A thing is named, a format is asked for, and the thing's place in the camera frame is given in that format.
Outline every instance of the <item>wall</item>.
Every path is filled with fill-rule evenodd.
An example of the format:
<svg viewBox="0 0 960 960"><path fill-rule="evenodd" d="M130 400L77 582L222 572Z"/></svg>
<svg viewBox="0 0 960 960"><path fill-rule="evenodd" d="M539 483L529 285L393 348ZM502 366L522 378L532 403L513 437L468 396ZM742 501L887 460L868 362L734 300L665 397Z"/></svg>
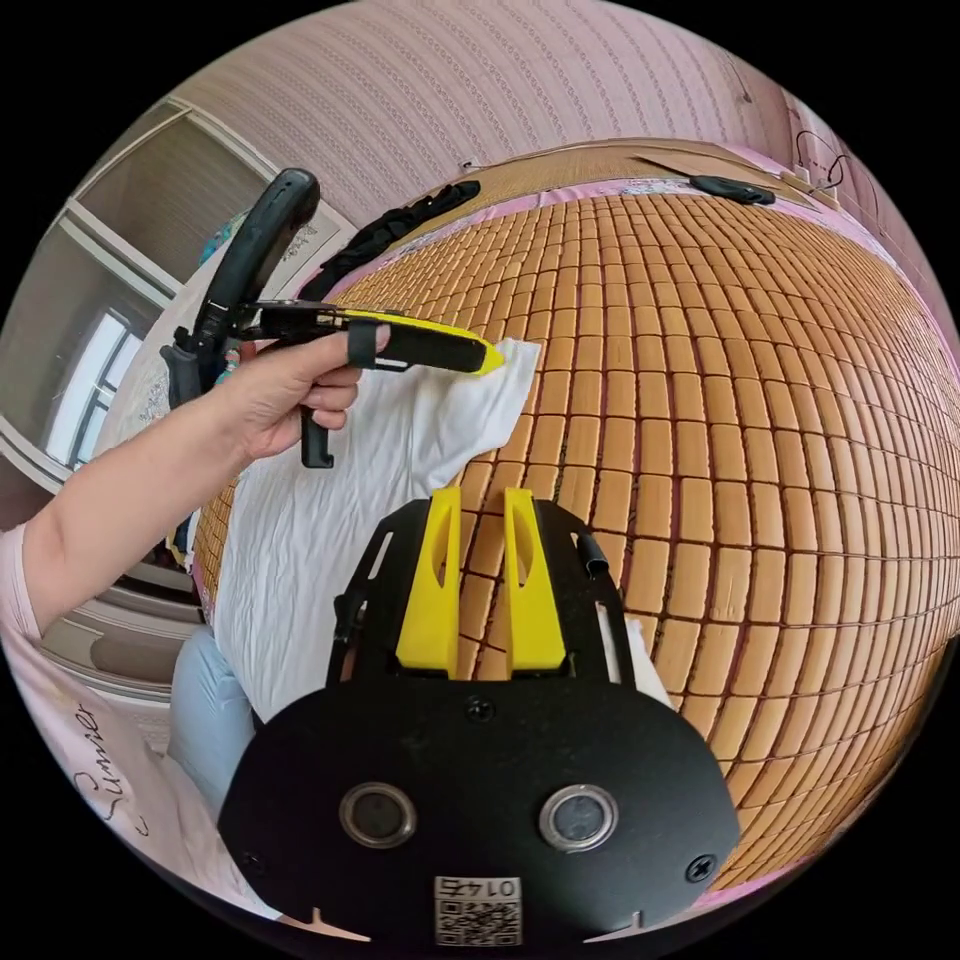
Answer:
<svg viewBox="0 0 960 960"><path fill-rule="evenodd" d="M25 523L51 499L46 490L0 455L0 530L12 530Z"/></svg>
<svg viewBox="0 0 960 960"><path fill-rule="evenodd" d="M600 0L359 0L245 45L177 94L274 162L314 170L357 226L452 179L464 160L584 140L738 143L792 167L796 134L813 129L821 139L801 137L800 152L815 177L847 152L743 61ZM929 263L859 161L840 198L898 259L960 356Z"/></svg>

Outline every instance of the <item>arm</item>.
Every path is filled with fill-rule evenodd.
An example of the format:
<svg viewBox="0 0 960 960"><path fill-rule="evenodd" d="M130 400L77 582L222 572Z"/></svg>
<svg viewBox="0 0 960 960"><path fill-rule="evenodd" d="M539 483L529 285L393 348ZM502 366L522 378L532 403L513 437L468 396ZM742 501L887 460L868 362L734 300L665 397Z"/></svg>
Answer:
<svg viewBox="0 0 960 960"><path fill-rule="evenodd" d="M216 391L78 470L24 531L27 592L43 634L113 584L249 463Z"/></svg>
<svg viewBox="0 0 960 960"><path fill-rule="evenodd" d="M377 332L377 348L389 328ZM346 422L359 371L346 333L244 363L210 393L78 470L24 531L23 572L40 633L106 590L253 460L300 440L300 406Z"/></svg>

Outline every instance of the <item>black strap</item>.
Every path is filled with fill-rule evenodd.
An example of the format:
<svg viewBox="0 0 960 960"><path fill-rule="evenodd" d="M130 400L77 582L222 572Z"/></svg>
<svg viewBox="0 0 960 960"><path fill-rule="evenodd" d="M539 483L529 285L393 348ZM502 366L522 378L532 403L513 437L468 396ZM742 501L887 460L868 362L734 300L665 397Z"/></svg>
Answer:
<svg viewBox="0 0 960 960"><path fill-rule="evenodd" d="M742 180L730 180L727 177L691 177L690 186L712 197L723 197L734 203L768 205L777 198L770 190L744 183Z"/></svg>
<svg viewBox="0 0 960 960"><path fill-rule="evenodd" d="M377 327L375 320L356 319L347 328L347 363L357 370L372 370L377 365Z"/></svg>
<svg viewBox="0 0 960 960"><path fill-rule="evenodd" d="M423 197L409 207L388 210L373 223L361 227L351 241L334 254L300 291L301 300L323 300L348 273L370 263L411 230L449 213L480 193L478 180L447 184L436 196Z"/></svg>

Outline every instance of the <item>black handle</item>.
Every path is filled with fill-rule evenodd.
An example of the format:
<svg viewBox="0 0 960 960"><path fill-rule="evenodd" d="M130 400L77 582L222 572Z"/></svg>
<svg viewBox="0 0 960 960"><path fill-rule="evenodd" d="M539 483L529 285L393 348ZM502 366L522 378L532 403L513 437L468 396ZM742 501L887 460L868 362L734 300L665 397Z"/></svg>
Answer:
<svg viewBox="0 0 960 960"><path fill-rule="evenodd" d="M333 456L327 450L329 434L313 419L313 411L300 408L300 462L311 470L329 470Z"/></svg>

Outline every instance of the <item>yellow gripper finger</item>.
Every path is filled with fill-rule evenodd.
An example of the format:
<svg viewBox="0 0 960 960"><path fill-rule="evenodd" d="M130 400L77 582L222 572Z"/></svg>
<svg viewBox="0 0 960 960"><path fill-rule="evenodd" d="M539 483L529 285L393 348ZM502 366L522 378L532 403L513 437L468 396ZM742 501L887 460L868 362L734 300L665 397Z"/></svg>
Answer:
<svg viewBox="0 0 960 960"><path fill-rule="evenodd" d="M566 658L560 618L540 539L533 494L504 491L504 586L510 616L507 669L552 673Z"/></svg>
<svg viewBox="0 0 960 960"><path fill-rule="evenodd" d="M430 501L407 611L397 643L406 670L438 671L453 680L460 633L460 488Z"/></svg>

